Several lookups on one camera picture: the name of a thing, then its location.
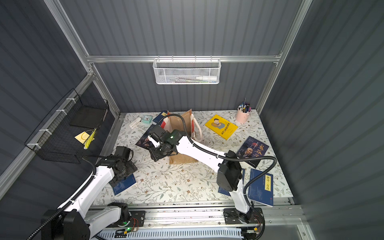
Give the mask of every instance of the dark gray wall panel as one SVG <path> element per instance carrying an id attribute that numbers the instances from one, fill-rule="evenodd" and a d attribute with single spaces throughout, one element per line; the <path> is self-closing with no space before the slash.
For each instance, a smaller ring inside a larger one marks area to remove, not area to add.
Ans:
<path id="1" fill-rule="evenodd" d="M 0 2 L 0 174 L 86 71 L 43 0 Z"/>
<path id="2" fill-rule="evenodd" d="M 273 63 L 223 63 L 220 83 L 159 85 L 151 63 L 97 63 L 121 112 L 236 109 L 247 98 L 256 106 Z"/>
<path id="3" fill-rule="evenodd" d="M 261 113 L 316 239 L 382 238 L 383 36 L 383 1 L 314 1 Z"/>
<path id="4" fill-rule="evenodd" d="M 61 1 L 91 55 L 274 55 L 300 0 Z"/>
<path id="5" fill-rule="evenodd" d="M 94 84 L 83 94 L 100 98 Z M 100 154 L 113 122 L 109 111 L 89 147 L 90 154 Z M 91 172 L 84 161 L 71 164 L 34 157 L 0 201 L 0 239 L 26 239 L 40 225 L 42 215 L 68 199 Z"/>

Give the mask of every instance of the floral tablecloth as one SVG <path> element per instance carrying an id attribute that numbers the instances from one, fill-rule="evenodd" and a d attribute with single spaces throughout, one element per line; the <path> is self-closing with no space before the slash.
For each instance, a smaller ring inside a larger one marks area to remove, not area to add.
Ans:
<path id="1" fill-rule="evenodd" d="M 227 152 L 237 152 L 248 136 L 254 137 L 270 147 L 267 155 L 275 156 L 264 127 L 256 111 L 252 111 L 248 122 L 239 124 L 235 122 L 236 110 L 221 111 L 194 111 L 202 132 L 202 144 Z M 124 190 L 116 196 L 112 187 L 107 184 L 94 201 L 94 205 L 104 205 L 111 202 L 125 202 L 128 204 L 147 204 L 164 202 L 192 202 L 230 200 L 229 196 L 218 193 L 216 184 L 217 174 L 201 162 L 174 165 L 169 164 L 169 157 L 154 162 L 149 151 L 136 146 L 136 142 L 145 133 L 149 124 L 140 123 L 136 128 L 130 129 L 129 124 L 138 117 L 152 115 L 155 118 L 159 113 L 127 113 L 122 128 L 115 143 L 116 146 L 126 146 L 134 151 L 133 163 L 137 167 L 134 172 L 137 184 Z M 236 124 L 238 129 L 226 141 L 204 124 L 215 114 Z M 240 163 L 246 169 L 245 182 L 249 181 L 250 169 L 245 162 Z M 271 164 L 271 160 L 261 161 L 256 169 L 265 170 Z M 273 174 L 274 197 L 292 197 L 291 190 L 281 170 L 280 164 L 270 171 Z"/>

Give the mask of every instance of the pen holder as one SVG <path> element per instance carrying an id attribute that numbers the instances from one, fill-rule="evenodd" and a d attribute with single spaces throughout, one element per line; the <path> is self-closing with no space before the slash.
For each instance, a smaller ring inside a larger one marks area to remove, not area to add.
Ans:
<path id="1" fill-rule="evenodd" d="M 250 115 L 251 115 L 251 112 L 244 113 L 239 109 L 237 109 L 236 121 L 238 123 L 245 123 L 248 120 Z"/>

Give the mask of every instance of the paper bag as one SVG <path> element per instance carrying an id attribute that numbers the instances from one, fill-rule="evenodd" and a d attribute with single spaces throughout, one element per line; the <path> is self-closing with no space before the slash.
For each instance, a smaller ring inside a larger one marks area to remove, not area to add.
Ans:
<path id="1" fill-rule="evenodd" d="M 192 114 L 192 109 L 186 111 L 181 115 L 184 118 L 185 126 L 187 127 L 187 134 L 189 135 L 191 134 L 191 120 L 190 120 L 191 114 Z M 169 120 L 173 130 L 177 129 L 179 131 L 184 131 L 183 121 L 179 117 L 171 116 L 169 117 Z M 193 163 L 193 162 L 198 162 L 198 161 L 190 156 L 187 156 L 181 153 L 175 156 L 169 157 L 169 164 L 184 164 L 184 163 Z"/>

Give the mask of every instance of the black wire shelf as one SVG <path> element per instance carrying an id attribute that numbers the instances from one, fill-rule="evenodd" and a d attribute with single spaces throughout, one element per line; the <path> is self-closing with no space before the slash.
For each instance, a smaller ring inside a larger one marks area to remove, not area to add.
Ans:
<path id="1" fill-rule="evenodd" d="M 89 154 L 88 147 L 109 110 L 108 101 L 102 98 L 76 94 L 68 100 L 63 109 L 56 110 L 58 114 L 52 123 L 44 125 L 49 113 L 24 143 L 43 160 L 79 164 Z M 75 138 L 82 132 L 89 134 L 84 143 Z"/>

